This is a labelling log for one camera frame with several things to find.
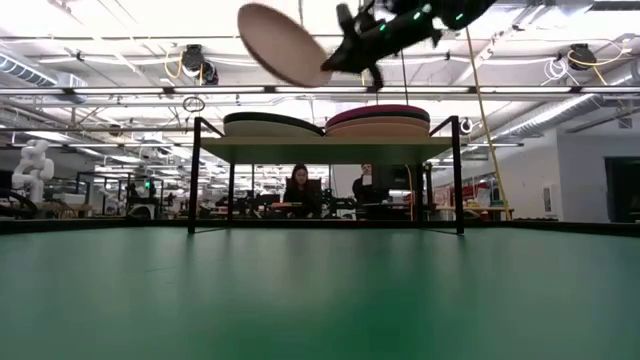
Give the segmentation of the magenta plate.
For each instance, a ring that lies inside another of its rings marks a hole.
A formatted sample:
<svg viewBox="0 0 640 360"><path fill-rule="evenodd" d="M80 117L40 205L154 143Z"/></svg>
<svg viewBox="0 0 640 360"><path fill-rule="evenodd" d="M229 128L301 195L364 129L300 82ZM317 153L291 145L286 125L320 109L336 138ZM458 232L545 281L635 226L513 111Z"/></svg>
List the magenta plate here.
<svg viewBox="0 0 640 360"><path fill-rule="evenodd" d="M371 106L359 107L359 108L341 112L335 116L342 117L342 116L348 116L348 115L360 115L360 114L376 113L376 112L428 113L426 110L421 109L419 107L415 107L415 106L388 104L388 105L371 105Z"/></svg>

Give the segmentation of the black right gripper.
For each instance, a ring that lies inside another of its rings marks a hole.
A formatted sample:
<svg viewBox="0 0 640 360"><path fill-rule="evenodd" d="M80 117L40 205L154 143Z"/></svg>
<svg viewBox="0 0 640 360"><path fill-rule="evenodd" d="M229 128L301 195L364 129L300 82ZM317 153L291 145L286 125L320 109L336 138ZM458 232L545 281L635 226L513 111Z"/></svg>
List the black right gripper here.
<svg viewBox="0 0 640 360"><path fill-rule="evenodd" d="M389 55L397 55L404 48L431 38L435 45L442 31L432 23L434 11L430 4L397 15L393 20L376 20L370 9L373 2L361 7L353 16L346 3L337 5L337 20L343 31L340 46L322 63L326 72L361 74L368 70L373 79L370 92L384 86L383 77L376 63Z"/></svg>

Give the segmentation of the person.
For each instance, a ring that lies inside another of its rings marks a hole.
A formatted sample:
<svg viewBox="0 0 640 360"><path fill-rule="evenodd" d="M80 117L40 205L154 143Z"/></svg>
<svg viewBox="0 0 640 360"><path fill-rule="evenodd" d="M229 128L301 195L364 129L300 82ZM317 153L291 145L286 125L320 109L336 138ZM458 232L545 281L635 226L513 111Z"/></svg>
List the person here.
<svg viewBox="0 0 640 360"><path fill-rule="evenodd" d="M353 181L352 192L358 204L382 203L388 198L387 189L373 186L371 164L361 165L361 175Z"/></svg>
<svg viewBox="0 0 640 360"><path fill-rule="evenodd" d="M309 182L308 169L304 164L294 166L291 177L287 180L283 203L283 206L276 208L278 218L320 217L320 198Z"/></svg>

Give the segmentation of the salmon plate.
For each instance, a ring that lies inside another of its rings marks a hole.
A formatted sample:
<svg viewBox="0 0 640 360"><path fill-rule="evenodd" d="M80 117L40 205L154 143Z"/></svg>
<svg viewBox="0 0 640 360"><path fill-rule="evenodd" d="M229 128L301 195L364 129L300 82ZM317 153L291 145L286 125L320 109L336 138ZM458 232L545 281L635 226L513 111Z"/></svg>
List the salmon plate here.
<svg viewBox="0 0 640 360"><path fill-rule="evenodd" d="M245 4L238 10L237 27L247 51L274 77L304 88L330 81L332 72L321 69L328 59L325 50L285 14L263 4Z"/></svg>

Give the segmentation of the wooden shelf with black legs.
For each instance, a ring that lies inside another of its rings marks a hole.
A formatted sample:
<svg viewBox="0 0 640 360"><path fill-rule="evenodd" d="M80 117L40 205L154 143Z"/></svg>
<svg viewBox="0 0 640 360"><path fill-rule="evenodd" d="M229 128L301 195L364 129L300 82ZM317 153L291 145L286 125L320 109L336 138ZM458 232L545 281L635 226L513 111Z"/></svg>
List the wooden shelf with black legs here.
<svg viewBox="0 0 640 360"><path fill-rule="evenodd" d="M459 118L451 116L445 120L451 126L450 137L223 137L204 138L202 128L215 128L206 119L194 119L193 151L190 175L190 198L187 231L196 232L201 221L196 216L198 209L198 184L200 151L210 152L226 161L230 166L228 191L232 192L235 166L238 164L327 164L345 165L356 163L409 164L423 170L423 162L450 148L453 153L454 212L452 227L457 235L465 231L464 206L462 200L461 143Z"/></svg>

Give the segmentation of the green table mat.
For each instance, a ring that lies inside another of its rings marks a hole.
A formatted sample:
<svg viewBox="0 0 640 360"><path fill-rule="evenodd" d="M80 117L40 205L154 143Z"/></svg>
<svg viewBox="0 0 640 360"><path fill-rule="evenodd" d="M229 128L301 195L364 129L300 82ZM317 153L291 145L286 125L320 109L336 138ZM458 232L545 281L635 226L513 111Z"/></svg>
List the green table mat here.
<svg viewBox="0 0 640 360"><path fill-rule="evenodd" d="M0 236L0 360L640 360L640 239Z"/></svg>

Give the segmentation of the long ceiling light strip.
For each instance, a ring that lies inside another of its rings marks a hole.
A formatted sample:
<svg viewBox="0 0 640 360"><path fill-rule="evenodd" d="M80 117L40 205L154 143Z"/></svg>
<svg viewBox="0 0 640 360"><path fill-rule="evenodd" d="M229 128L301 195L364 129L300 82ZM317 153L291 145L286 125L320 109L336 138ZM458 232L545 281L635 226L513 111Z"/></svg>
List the long ceiling light strip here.
<svg viewBox="0 0 640 360"><path fill-rule="evenodd" d="M70 95L209 95L209 94L640 94L640 86L388 86L379 90L366 86L220 86L220 87L80 87L80 88L0 88L0 96L70 96Z"/></svg>

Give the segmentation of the dark door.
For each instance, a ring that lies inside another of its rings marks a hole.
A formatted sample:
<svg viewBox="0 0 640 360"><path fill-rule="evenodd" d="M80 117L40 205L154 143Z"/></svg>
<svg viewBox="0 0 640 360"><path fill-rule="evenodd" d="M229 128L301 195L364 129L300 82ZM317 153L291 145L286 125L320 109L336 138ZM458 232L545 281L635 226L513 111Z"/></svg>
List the dark door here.
<svg viewBox="0 0 640 360"><path fill-rule="evenodd" d="M612 223L640 223L640 157L606 157L607 211Z"/></svg>

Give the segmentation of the grey ceiling duct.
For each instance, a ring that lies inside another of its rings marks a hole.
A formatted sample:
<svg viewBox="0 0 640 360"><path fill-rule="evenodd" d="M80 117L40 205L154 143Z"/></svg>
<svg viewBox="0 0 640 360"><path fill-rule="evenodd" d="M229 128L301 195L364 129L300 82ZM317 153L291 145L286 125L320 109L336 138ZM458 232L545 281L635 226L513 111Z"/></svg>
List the grey ceiling duct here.
<svg viewBox="0 0 640 360"><path fill-rule="evenodd" d="M585 86L585 93L561 102L547 103L521 115L504 129L492 134L493 139L506 136L526 137L544 131L578 116L587 114L604 106L605 95L614 94L614 88L640 87L640 59L613 71L605 78L606 85Z"/></svg>
<svg viewBox="0 0 640 360"><path fill-rule="evenodd" d="M0 88L78 88L88 83L68 72L46 68L10 50L0 49Z"/></svg>

